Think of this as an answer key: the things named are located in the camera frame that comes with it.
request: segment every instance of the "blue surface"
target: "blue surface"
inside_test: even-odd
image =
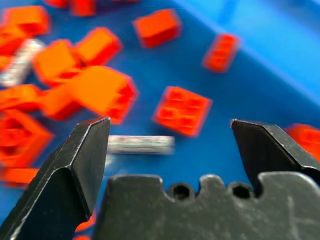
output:
[[[123,42],[124,50],[109,65],[131,76],[140,95],[124,123],[112,126],[111,134],[176,137],[173,155],[114,155],[105,170],[101,193],[108,176],[117,173],[157,174],[162,176],[165,188],[185,181],[198,189],[199,177],[204,174],[217,174],[226,185],[232,181],[248,183],[229,127],[233,118],[271,122],[280,127],[293,123],[320,127],[319,33],[312,24],[299,19],[301,11],[308,12],[308,8],[296,6],[293,14],[288,12],[292,8],[285,1],[281,3],[141,0],[129,5],[100,4],[97,16],[89,18],[47,8],[52,16],[52,33],[39,37],[46,44],[59,38],[79,41],[97,26],[108,27]],[[41,2],[1,1],[0,8],[30,4]],[[176,9],[183,22],[181,37],[154,49],[141,48],[132,20],[163,8]],[[312,22],[317,16],[310,13],[308,20]],[[201,65],[215,34],[220,32],[231,32],[243,39],[225,74],[211,72]],[[33,74],[27,82],[45,88]],[[180,136],[151,121],[166,86],[180,86],[214,101],[198,138]],[[39,167],[77,122],[94,114],[83,110],[65,122],[47,119],[40,113],[34,116],[56,135],[35,163]],[[0,187],[0,223],[21,194],[21,190]]]

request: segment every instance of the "red lego brick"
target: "red lego brick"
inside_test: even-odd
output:
[[[0,163],[27,168],[43,152],[53,135],[29,115],[6,110],[0,119]]]
[[[320,130],[307,124],[293,124],[285,130],[305,151],[320,161]]]
[[[88,66],[68,83],[72,97],[100,116],[121,124],[138,96],[131,78],[106,66]]]
[[[39,110],[41,90],[32,84],[22,84],[0,91],[0,111],[18,109],[23,112]]]
[[[68,6],[68,0],[44,0],[44,2],[52,7],[64,9]]]
[[[71,42],[66,39],[52,42],[32,62],[38,79],[51,87],[68,82],[82,67]]]
[[[117,36],[105,27],[97,27],[75,46],[78,56],[86,65],[104,65],[122,48]]]
[[[231,34],[218,35],[204,56],[203,66],[217,73],[227,72],[236,56],[239,41]]]
[[[18,26],[0,27],[0,55],[12,56],[29,35]]]
[[[11,65],[12,60],[12,56],[0,56],[0,73]]]
[[[48,118],[61,121],[78,112],[81,106],[73,99],[67,84],[62,84],[42,94],[40,108]]]
[[[71,14],[79,17],[96,15],[96,0],[70,0]]]
[[[19,26],[31,35],[47,34],[50,17],[42,6],[11,7],[3,11],[3,25]]]
[[[38,172],[37,168],[3,168],[0,169],[0,181],[7,187],[25,188]]]
[[[78,236],[75,236],[73,240],[91,240],[91,238],[86,235],[78,235]]]
[[[184,134],[196,137],[211,108],[212,100],[178,86],[168,86],[153,120]]]
[[[76,229],[75,232],[82,232],[87,230],[88,228],[91,228],[93,225],[96,224],[96,210],[93,211],[92,216],[90,219],[84,223],[81,223]]]
[[[181,34],[182,24],[173,9],[162,9],[139,17],[133,26],[145,48],[154,48],[177,38]]]
[[[112,104],[107,116],[111,117],[112,124],[122,124],[131,107],[137,100],[139,92],[131,78],[127,79],[126,85],[120,89]]]

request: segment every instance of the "lego stud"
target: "lego stud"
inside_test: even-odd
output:
[[[171,108],[171,107],[164,107],[160,112],[159,112],[159,118],[165,121],[172,121],[176,119],[178,115],[178,112]]]
[[[196,125],[196,119],[193,116],[183,116],[179,122],[181,128],[184,129],[192,129]]]
[[[188,100],[186,108],[188,111],[196,112],[201,110],[205,105],[205,102],[198,97],[192,97]]]
[[[166,100],[170,104],[174,104],[175,106],[183,105],[187,98],[185,92],[180,91],[179,89],[173,89],[170,91],[166,97]]]
[[[214,54],[215,54],[215,56],[214,56],[215,58],[219,58],[221,60],[226,60],[227,59],[226,54],[228,54],[228,51],[225,48],[216,49],[216,50],[214,50]]]

